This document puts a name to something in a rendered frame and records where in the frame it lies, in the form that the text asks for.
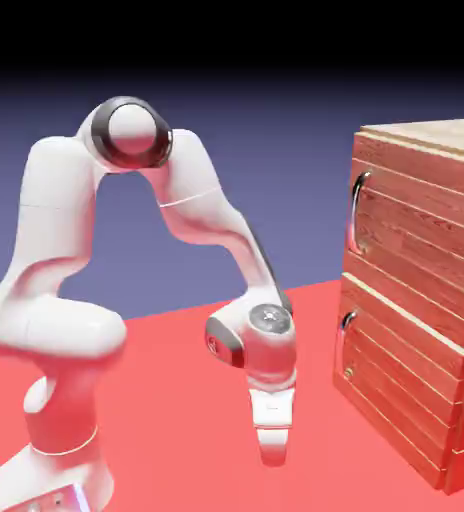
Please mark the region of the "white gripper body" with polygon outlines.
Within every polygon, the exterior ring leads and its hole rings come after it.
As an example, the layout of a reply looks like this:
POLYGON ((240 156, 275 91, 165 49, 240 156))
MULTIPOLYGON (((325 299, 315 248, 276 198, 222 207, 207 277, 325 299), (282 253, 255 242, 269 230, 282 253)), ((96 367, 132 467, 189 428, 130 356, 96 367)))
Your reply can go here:
POLYGON ((287 428, 257 428, 260 457, 268 467, 285 464, 289 430, 287 428))

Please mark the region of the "wooden cabinet door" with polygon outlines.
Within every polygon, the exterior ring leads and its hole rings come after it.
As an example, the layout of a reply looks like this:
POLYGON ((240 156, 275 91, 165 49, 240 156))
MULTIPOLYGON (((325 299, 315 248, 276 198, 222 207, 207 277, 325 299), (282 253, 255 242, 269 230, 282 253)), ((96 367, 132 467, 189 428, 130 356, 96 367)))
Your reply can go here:
POLYGON ((464 147, 364 127, 354 136, 351 191, 362 187, 345 270, 464 349, 464 147))
POLYGON ((445 484, 464 391, 456 348, 350 273, 340 281, 338 324, 355 311, 344 346, 350 380, 336 384, 430 485, 445 484))

